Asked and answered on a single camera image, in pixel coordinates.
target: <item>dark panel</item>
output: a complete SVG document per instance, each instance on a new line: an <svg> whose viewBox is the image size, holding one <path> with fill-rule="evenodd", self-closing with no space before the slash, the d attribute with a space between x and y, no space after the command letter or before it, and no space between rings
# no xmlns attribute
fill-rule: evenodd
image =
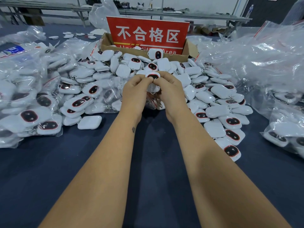
<svg viewBox="0 0 304 228"><path fill-rule="evenodd" d="M246 16L250 6L254 5L250 15L250 18L253 18L253 20L243 26L260 27L266 20L280 24L296 1L297 0L249 0L243 17Z"/></svg>

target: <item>dark blue tablecloth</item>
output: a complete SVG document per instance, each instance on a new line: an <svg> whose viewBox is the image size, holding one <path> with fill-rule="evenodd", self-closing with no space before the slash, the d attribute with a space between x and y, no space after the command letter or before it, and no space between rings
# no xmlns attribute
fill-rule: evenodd
<svg viewBox="0 0 304 228"><path fill-rule="evenodd" d="M25 28L7 25L0 36ZM58 35L61 42L62 32L91 30L74 25L44 27L47 36ZM64 127L61 137L30 137L17 149L0 150L0 227L39 225L116 117L101 115L96 130ZM268 125L267 119L256 112L248 118L237 165L292 227L304 227L304 161L262 138L259 132ZM165 111L145 109L136 130L124 227L200 227L177 137Z"/></svg>

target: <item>sign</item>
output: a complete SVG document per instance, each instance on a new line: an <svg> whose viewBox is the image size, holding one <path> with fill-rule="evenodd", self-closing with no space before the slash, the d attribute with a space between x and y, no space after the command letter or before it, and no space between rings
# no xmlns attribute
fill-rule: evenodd
<svg viewBox="0 0 304 228"><path fill-rule="evenodd" d="M165 53L183 52L189 23L163 20L107 17L114 45L148 50L163 49Z"/></svg>

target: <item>left arm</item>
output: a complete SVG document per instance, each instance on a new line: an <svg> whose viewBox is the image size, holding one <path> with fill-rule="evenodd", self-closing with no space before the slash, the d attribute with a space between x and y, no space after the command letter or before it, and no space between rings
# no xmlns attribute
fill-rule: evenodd
<svg viewBox="0 0 304 228"><path fill-rule="evenodd" d="M152 78L125 84L121 111L39 228L122 227L137 124Z"/></svg>

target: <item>brown cardboard box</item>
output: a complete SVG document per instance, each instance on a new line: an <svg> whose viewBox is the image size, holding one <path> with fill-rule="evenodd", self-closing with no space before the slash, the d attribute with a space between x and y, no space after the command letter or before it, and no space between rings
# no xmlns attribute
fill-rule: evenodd
<svg viewBox="0 0 304 228"><path fill-rule="evenodd" d="M109 33L105 33L102 36L102 42L100 45L100 49L102 51L105 51L107 49L113 49L113 40L112 36ZM132 49L132 48L121 48L121 47L115 47L116 50L121 51L123 54L124 53L130 53L136 56L143 56L146 58L149 58L148 56L148 51L146 50L138 50L138 49ZM168 58L169 61L179 61L179 62L186 62L188 60L188 57L194 57L196 58L199 54L199 51L197 50L197 47L192 44L189 40L186 39L184 49L181 55L179 54L168 54L164 53L164 57Z"/></svg>

